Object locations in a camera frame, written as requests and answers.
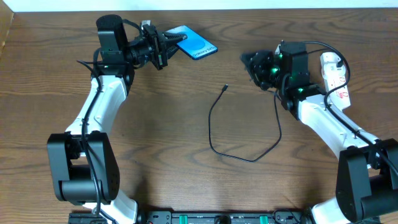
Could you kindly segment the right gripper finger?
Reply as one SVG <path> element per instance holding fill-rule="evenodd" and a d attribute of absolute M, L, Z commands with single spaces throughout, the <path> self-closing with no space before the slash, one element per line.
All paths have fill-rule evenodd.
<path fill-rule="evenodd" d="M 257 52 L 243 53 L 240 56 L 240 60 L 245 66 L 255 66 L 258 64 L 258 62 L 256 62 L 257 56 L 258 56 Z"/>
<path fill-rule="evenodd" d="M 245 64 L 245 70 L 248 72 L 251 81 L 256 81 L 253 65 L 251 63 Z"/>

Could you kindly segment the blue screen Galaxy smartphone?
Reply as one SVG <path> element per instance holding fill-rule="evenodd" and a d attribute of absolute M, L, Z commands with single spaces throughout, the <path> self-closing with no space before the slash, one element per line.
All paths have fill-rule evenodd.
<path fill-rule="evenodd" d="M 193 60 L 205 58 L 218 51 L 218 48 L 197 34 L 188 26 L 179 26 L 167 30 L 171 34 L 185 34 L 187 38 L 177 44 L 178 48 Z"/>

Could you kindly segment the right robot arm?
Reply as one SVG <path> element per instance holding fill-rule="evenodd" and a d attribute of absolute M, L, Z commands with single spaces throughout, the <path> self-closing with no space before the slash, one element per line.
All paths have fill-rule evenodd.
<path fill-rule="evenodd" d="M 397 141 L 379 139 L 344 114 L 351 71 L 344 56 L 319 43 L 324 86 L 312 83 L 306 42 L 281 42 L 275 50 L 240 59 L 262 90 L 275 88 L 285 110 L 311 128 L 338 159 L 335 196 L 314 205 L 303 223 L 375 222 L 397 211 Z"/>

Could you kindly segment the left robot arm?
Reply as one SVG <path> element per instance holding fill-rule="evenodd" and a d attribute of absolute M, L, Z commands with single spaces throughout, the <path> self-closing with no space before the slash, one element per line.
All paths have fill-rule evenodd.
<path fill-rule="evenodd" d="M 145 213 L 120 188 L 120 173 L 109 133 L 119 107 L 126 100 L 137 69 L 152 63 L 167 66 L 185 34 L 159 32 L 149 21 L 136 26 L 128 40 L 127 19 L 115 14 L 96 21 L 100 47 L 85 62 L 91 88 L 78 116 L 63 132 L 47 141 L 55 196 L 91 210 L 78 223 L 146 223 Z"/>

